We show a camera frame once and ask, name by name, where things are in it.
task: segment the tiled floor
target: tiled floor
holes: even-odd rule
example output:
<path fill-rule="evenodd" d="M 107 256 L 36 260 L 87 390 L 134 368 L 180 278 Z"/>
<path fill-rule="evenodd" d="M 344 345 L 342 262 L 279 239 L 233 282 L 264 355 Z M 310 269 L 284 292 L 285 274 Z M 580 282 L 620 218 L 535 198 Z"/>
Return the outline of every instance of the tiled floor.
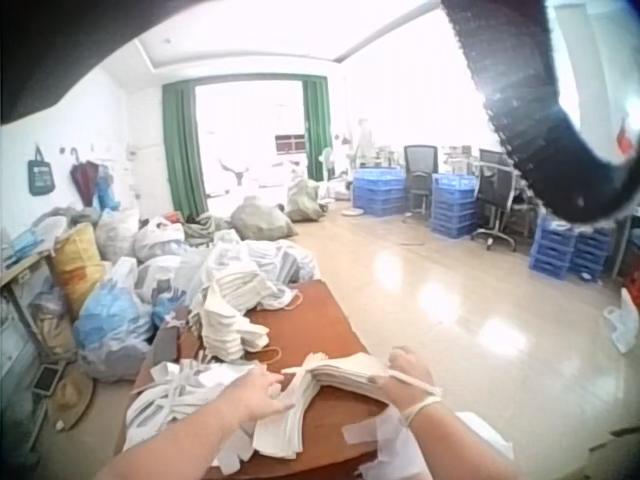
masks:
<path fill-rule="evenodd" d="M 640 351 L 621 356 L 603 322 L 613 286 L 553 280 L 499 243 L 487 252 L 398 217 L 332 212 L 297 229 L 369 350 L 417 350 L 455 410 L 514 443 L 529 478 L 566 472 L 608 430 L 640 420 Z M 90 478 L 113 451 L 127 392 L 100 385 L 76 429 L 45 429 L 38 478 Z"/>

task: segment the hanging bag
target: hanging bag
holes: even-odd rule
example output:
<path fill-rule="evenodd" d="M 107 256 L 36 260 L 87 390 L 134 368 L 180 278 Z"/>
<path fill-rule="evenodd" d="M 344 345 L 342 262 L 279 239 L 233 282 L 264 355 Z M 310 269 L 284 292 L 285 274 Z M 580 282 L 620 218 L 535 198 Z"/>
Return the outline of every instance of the hanging bag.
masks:
<path fill-rule="evenodd" d="M 34 197 L 48 195 L 56 189 L 51 164 L 44 161 L 40 147 L 36 145 L 36 157 L 27 162 L 29 193 Z"/>

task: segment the straw hat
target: straw hat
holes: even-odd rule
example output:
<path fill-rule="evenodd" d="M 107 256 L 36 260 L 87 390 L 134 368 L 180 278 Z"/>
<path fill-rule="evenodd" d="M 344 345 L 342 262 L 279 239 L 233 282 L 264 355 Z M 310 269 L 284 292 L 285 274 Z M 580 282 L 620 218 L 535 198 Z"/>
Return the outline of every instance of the straw hat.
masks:
<path fill-rule="evenodd" d="M 73 368 L 60 381 L 49 400 L 49 415 L 56 430 L 71 429 L 82 417 L 93 396 L 93 379 Z"/>

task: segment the brown table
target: brown table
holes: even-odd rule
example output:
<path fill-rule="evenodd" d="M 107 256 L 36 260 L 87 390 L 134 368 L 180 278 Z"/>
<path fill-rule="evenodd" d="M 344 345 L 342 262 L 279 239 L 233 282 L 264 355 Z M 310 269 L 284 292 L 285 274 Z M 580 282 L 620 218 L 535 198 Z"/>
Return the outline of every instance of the brown table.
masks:
<path fill-rule="evenodd" d="M 312 352 L 324 352 L 330 358 L 339 358 L 366 351 L 324 282 L 309 282 L 300 285 L 299 289 L 303 301 L 293 310 L 263 310 L 248 314 L 252 322 L 270 329 L 270 345 L 282 350 L 282 357 L 269 364 L 269 370 L 279 372 L 283 368 L 299 366 Z M 181 358 L 193 358 L 199 348 L 200 342 L 195 336 L 188 332 L 183 334 L 179 346 Z M 266 361 L 272 353 L 265 352 L 264 359 L 258 354 L 257 358 Z M 151 382 L 149 366 L 145 362 L 134 388 Z M 384 408 L 385 405 L 376 400 L 323 387 L 305 413 L 302 428 L 304 451 L 295 460 L 264 457 L 256 452 L 236 474 L 223 477 L 218 468 L 210 468 L 205 478 L 354 478 L 358 466 L 375 458 L 376 445 L 348 445 L 342 436 L 342 427 L 376 416 Z M 124 432 L 117 452 L 123 443 Z"/>

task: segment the wrist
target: wrist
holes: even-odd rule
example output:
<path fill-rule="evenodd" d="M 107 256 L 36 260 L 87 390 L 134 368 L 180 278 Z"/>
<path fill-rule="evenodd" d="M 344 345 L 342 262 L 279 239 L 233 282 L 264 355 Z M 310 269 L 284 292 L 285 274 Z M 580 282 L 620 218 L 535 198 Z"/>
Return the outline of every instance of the wrist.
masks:
<path fill-rule="evenodd" d="M 211 416 L 224 422 L 225 429 L 230 433 L 235 432 L 245 422 L 241 414 L 242 408 L 234 405 L 233 402 L 222 396 L 211 402 L 207 407 L 210 409 Z"/>

